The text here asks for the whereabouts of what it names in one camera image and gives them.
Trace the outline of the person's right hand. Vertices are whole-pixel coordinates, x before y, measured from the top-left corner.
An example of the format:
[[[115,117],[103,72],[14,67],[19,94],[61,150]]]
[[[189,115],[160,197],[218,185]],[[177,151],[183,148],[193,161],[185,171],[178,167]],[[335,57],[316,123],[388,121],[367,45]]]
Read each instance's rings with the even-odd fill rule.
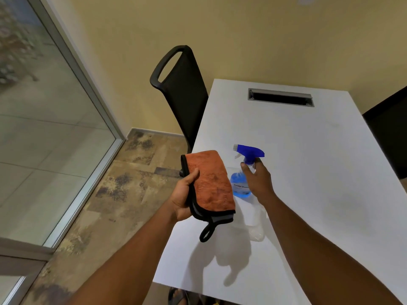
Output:
[[[271,174],[259,158],[255,159],[254,169],[253,180],[248,187],[259,203],[266,207],[277,199],[272,185]]]

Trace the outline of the person's left hand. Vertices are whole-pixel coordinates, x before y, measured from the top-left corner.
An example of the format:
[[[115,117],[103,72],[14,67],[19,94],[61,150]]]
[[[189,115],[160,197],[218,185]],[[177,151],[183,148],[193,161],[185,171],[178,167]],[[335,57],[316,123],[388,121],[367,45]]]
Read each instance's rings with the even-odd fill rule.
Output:
[[[177,222],[186,220],[191,216],[191,210],[187,202],[189,191],[190,186],[186,189],[182,189],[179,180],[170,195],[169,204],[172,207],[172,213]]]

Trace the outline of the clear spray bottle blue trigger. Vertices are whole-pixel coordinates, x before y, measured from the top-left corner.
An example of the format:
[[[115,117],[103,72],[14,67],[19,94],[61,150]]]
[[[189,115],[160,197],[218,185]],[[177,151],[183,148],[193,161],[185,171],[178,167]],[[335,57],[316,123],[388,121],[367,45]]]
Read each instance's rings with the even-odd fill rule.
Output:
[[[236,152],[235,159],[243,156],[243,162],[248,166],[250,171],[254,173],[255,159],[263,158],[264,151],[259,148],[245,146],[241,144],[234,144],[233,151]],[[252,194],[247,184],[247,178],[242,170],[237,168],[227,167],[227,174],[231,182],[232,192],[237,201],[246,201],[252,209],[252,224],[247,225],[244,221],[242,224],[234,221],[234,225],[240,229],[248,232],[251,241],[263,241],[265,237],[264,229],[262,226],[262,215],[265,213],[264,207],[258,202],[257,198]]]

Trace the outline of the orange microfiber cloth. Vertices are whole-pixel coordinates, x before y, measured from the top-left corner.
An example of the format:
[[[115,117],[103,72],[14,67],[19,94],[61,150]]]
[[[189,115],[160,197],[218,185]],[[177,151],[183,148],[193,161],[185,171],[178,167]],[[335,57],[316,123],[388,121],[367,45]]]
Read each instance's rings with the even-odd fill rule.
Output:
[[[207,223],[199,240],[204,243],[213,235],[218,225],[233,222],[236,204],[225,165],[215,150],[181,155],[182,176],[190,175],[196,168],[198,177],[189,185],[186,204],[191,215]]]

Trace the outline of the person's left forearm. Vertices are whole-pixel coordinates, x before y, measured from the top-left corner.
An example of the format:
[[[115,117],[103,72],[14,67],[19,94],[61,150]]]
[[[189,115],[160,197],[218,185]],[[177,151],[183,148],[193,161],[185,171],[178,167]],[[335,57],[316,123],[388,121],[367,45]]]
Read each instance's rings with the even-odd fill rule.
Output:
[[[142,305],[176,223],[174,205],[166,201],[84,282],[67,305]]]

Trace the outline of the person's right forearm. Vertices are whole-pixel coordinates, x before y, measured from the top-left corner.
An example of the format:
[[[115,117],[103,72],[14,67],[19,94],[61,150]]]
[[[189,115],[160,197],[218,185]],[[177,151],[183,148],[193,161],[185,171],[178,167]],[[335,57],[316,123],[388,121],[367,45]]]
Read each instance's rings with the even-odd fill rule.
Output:
[[[313,230],[273,192],[258,199],[312,305],[402,305],[371,272]]]

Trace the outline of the person's sandal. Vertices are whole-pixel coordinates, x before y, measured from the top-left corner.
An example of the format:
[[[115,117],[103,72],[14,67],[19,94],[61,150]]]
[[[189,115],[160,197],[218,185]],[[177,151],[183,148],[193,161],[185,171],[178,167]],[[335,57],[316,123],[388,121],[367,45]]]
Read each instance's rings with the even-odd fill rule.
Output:
[[[168,305],[191,305],[188,293],[185,290],[171,287],[168,294]]]

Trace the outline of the glass door with metal frame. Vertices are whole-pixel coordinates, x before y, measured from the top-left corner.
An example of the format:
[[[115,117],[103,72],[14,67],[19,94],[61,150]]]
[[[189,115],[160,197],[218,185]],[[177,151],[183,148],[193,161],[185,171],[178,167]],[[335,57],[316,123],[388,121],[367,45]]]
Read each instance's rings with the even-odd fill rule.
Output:
[[[124,139],[41,0],[0,0],[0,305],[19,305]]]

